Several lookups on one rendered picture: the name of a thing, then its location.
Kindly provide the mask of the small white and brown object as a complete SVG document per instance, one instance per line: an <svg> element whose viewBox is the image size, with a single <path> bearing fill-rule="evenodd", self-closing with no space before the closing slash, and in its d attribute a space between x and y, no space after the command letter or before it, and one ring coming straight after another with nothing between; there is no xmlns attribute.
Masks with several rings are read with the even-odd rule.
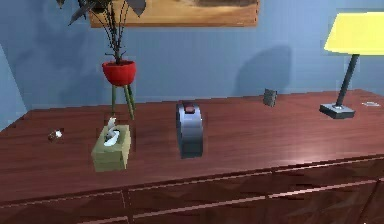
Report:
<svg viewBox="0 0 384 224"><path fill-rule="evenodd" d="M56 129L48 135L48 140L49 141L55 141L55 140L61 138L63 136L63 133L64 133L63 128Z"/></svg>

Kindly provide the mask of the dark wooden chest of drawers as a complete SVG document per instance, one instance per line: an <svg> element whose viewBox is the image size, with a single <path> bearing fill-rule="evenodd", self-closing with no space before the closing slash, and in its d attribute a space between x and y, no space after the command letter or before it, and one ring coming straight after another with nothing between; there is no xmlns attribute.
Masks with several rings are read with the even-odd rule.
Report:
<svg viewBox="0 0 384 224"><path fill-rule="evenodd" d="M187 159L172 102L134 119L124 106L32 110L0 132L0 224L384 224L384 96L350 91L344 120L319 111L333 98L204 100L203 154ZM130 128L127 168L96 172L111 117Z"/></svg>

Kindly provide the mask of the framed brown landscape picture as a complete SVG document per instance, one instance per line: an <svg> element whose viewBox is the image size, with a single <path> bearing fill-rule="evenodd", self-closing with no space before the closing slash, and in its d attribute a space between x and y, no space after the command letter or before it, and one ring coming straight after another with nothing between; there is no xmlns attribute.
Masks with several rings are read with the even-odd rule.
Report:
<svg viewBox="0 0 384 224"><path fill-rule="evenodd" d="M112 0L115 19L125 27L256 26L261 0L144 0L140 16L124 0Z"/></svg>

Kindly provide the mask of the yellow shade table lamp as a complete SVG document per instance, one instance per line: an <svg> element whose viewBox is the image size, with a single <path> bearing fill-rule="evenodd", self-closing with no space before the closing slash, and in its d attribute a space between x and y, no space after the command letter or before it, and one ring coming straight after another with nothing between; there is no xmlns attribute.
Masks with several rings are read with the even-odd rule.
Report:
<svg viewBox="0 0 384 224"><path fill-rule="evenodd" d="M351 56L335 103L321 104L319 111L333 119L353 118L355 111L343 104L360 56L384 56L384 12L338 13L324 49Z"/></svg>

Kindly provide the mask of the small grey square object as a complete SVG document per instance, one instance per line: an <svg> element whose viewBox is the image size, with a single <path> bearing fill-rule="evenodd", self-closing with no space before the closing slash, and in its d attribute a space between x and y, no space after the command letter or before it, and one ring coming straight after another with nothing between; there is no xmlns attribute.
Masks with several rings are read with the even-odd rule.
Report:
<svg viewBox="0 0 384 224"><path fill-rule="evenodd" d="M263 103L267 106L274 107L276 104L277 92L275 90L266 89L263 95Z"/></svg>

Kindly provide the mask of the grey alarm clock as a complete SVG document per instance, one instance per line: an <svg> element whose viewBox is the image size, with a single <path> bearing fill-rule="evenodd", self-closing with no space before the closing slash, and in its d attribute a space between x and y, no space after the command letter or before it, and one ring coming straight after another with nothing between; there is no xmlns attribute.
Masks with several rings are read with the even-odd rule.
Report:
<svg viewBox="0 0 384 224"><path fill-rule="evenodd" d="M203 154L203 121L195 103L182 101L176 105L176 130L180 156L201 157Z"/></svg>

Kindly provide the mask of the green tissue box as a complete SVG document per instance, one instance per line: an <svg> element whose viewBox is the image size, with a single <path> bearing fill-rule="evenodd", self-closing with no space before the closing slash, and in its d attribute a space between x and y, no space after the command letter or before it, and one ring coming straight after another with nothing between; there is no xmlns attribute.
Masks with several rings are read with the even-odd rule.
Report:
<svg viewBox="0 0 384 224"><path fill-rule="evenodd" d="M91 156L96 172L124 170L131 146L131 133L128 125L116 125L111 117L103 127L92 150Z"/></svg>

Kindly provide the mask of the house plant in red pot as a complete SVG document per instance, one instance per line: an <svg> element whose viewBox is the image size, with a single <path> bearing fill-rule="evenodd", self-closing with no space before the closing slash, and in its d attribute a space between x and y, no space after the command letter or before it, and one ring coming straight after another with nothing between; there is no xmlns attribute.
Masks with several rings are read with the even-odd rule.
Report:
<svg viewBox="0 0 384 224"><path fill-rule="evenodd" d="M112 50L107 56L112 56L113 60L102 63L103 73L112 85L112 114L115 114L116 89L121 87L124 91L126 104L130 118L134 119L135 102L131 84L136 75L136 63L132 60L123 58L125 52L121 51L124 25L128 10L132 9L137 17L140 17L146 9L146 0L123 0L119 10L114 9L114 0L77 0L79 8L72 14L69 26L76 22L80 17L87 14L94 16L104 29L108 46Z"/></svg>

